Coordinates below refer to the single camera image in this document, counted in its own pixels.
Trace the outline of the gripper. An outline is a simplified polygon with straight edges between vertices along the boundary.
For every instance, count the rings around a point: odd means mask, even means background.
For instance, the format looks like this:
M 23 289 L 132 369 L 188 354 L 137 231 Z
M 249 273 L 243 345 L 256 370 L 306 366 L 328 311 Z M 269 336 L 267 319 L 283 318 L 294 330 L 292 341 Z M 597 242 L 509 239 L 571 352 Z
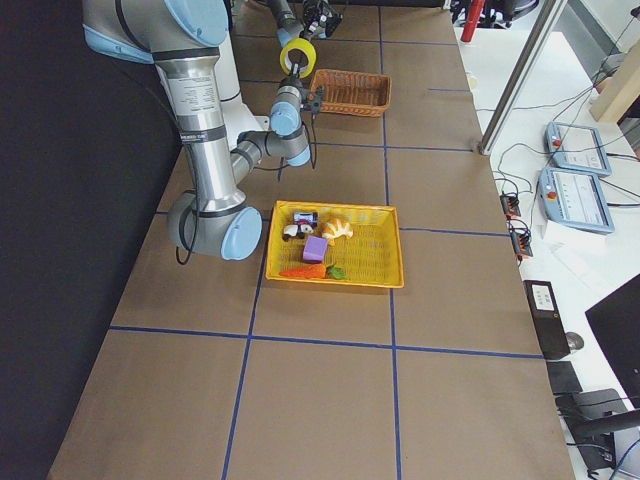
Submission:
M 306 74 L 307 61 L 299 56 L 291 61 L 289 75 L 279 84 L 275 99 L 277 114 L 293 115 L 303 111 L 318 115 L 324 103 L 324 87 L 306 88 L 301 79 Z
M 302 2 L 303 38 L 330 38 L 343 20 L 343 13 L 326 0 Z

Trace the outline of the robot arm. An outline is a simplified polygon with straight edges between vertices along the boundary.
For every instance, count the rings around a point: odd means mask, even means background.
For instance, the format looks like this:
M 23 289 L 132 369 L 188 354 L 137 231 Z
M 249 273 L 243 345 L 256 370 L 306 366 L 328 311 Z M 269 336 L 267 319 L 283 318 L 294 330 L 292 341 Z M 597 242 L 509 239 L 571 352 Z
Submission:
M 158 71 L 193 181 L 168 214 L 176 248 L 225 260 L 250 256 L 262 218 L 238 185 L 267 156 L 290 166 L 310 160 L 301 82 L 283 80 L 268 128 L 241 132 L 231 145 L 225 120 L 242 99 L 223 89 L 224 77 L 236 76 L 224 2 L 85 1 L 82 12 L 92 50 Z
M 297 38 L 307 41 L 330 38 L 344 18 L 341 11 L 322 0 L 303 1 L 301 19 L 287 1 L 268 1 L 267 6 L 276 21 L 276 36 L 281 47 Z

